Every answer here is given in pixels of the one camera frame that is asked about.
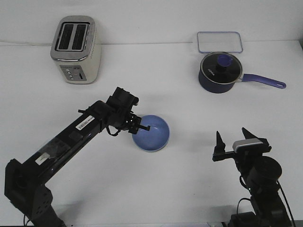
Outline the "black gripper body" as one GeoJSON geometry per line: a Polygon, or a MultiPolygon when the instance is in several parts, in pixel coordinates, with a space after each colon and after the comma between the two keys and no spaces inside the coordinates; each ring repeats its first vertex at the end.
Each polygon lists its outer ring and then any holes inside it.
{"type": "Polygon", "coordinates": [[[213,161],[221,161],[232,158],[235,162],[249,162],[257,157],[271,151],[271,146],[262,144],[250,144],[247,146],[237,146],[234,151],[213,153],[213,161]]]}
{"type": "Polygon", "coordinates": [[[111,107],[108,125],[115,127],[117,130],[136,134],[140,128],[141,117],[132,112],[132,107],[138,105],[138,102],[138,97],[117,87],[113,95],[106,101],[106,104],[111,107]]]}

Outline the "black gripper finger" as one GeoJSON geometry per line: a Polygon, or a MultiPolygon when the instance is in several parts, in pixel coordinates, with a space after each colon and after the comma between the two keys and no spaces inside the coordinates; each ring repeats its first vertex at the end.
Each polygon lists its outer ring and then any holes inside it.
{"type": "Polygon", "coordinates": [[[244,127],[242,127],[242,133],[244,135],[245,139],[258,139],[260,140],[262,143],[266,144],[267,146],[269,145],[269,142],[267,139],[265,138],[259,138],[257,136],[255,136],[254,134],[252,134],[251,132],[249,132],[247,129],[245,129],[244,127]]]}
{"type": "Polygon", "coordinates": [[[216,145],[214,148],[214,154],[222,154],[225,153],[225,143],[223,142],[219,131],[216,132],[216,145]]]}
{"type": "Polygon", "coordinates": [[[149,125],[147,125],[147,126],[139,125],[138,128],[142,129],[142,130],[149,131],[151,127],[149,125]]]}

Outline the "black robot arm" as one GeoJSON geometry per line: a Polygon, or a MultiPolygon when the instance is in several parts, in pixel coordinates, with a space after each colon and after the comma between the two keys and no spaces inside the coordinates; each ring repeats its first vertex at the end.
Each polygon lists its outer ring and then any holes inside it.
{"type": "Polygon", "coordinates": [[[96,101],[63,131],[43,145],[24,163],[12,159],[5,168],[4,194],[12,205],[21,211],[35,227],[63,227],[65,223],[52,208],[53,195],[46,183],[89,141],[104,129],[136,134],[141,117],[132,107],[139,99],[117,87],[106,102],[96,101]]]}
{"type": "Polygon", "coordinates": [[[228,227],[294,227],[295,221],[278,179],[282,167],[264,153],[271,151],[266,138],[242,128],[243,140],[234,142],[232,151],[225,151],[220,133],[216,134],[214,162],[232,158],[240,173],[241,185],[250,193],[253,211],[231,215],[228,227]]]}

